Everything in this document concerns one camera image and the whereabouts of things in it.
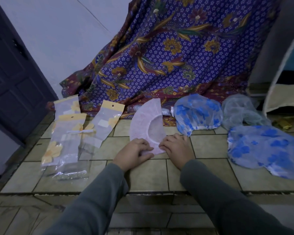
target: hand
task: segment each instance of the hand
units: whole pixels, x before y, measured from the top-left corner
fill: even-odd
[[[159,148],[165,150],[172,163],[181,170],[186,162],[195,159],[192,148],[188,143],[186,135],[178,133],[166,136],[159,144]]]
[[[140,156],[140,152],[144,150],[151,151],[153,148],[149,146],[149,142],[145,139],[135,138],[118,152],[112,163],[118,165],[122,171],[127,172],[155,156],[153,153]]]

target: door handle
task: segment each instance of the door handle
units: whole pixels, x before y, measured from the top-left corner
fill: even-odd
[[[16,39],[13,39],[14,47],[19,51],[19,53],[28,60],[27,54],[25,53],[25,49],[22,45],[18,43]]]

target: door frame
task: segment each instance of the door frame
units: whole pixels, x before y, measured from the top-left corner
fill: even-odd
[[[7,25],[7,27],[9,28],[9,30],[12,32],[12,34],[13,34],[14,38],[17,40],[17,42],[24,47],[24,51],[25,51],[26,55],[28,56],[28,61],[34,66],[34,68],[37,71],[38,75],[41,77],[41,79],[43,80],[43,82],[46,84],[48,90],[51,92],[51,94],[53,95],[54,99],[55,100],[58,100],[59,98],[57,97],[57,94],[52,89],[50,83],[47,81],[47,79],[45,78],[45,76],[41,72],[40,68],[36,64],[35,60],[33,59],[33,57],[31,56],[31,54],[27,50],[27,48],[26,48],[25,44],[23,43],[21,37],[17,33],[16,29],[14,28],[14,26],[10,22],[9,18],[7,17],[7,15],[5,14],[5,12],[1,8],[1,6],[0,6],[0,16],[2,17],[4,23]],[[16,142],[17,144],[19,144],[20,146],[24,146],[25,145],[24,142],[22,142],[17,136],[15,136],[12,132],[10,132],[8,129],[6,129],[1,123],[0,123],[0,130],[2,132],[4,132],[6,135],[8,135],[8,137],[10,137],[14,142]]]

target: long-sleeved shirt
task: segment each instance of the long-sleeved shirt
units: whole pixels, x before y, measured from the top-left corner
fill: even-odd
[[[187,162],[181,170],[180,182],[208,214],[220,235],[294,234],[213,175],[202,162]],[[128,189],[123,171],[110,163],[44,235],[103,235],[118,200]]]

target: door panel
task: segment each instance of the door panel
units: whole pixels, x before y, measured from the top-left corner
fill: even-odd
[[[23,141],[54,95],[0,16],[0,124]]]

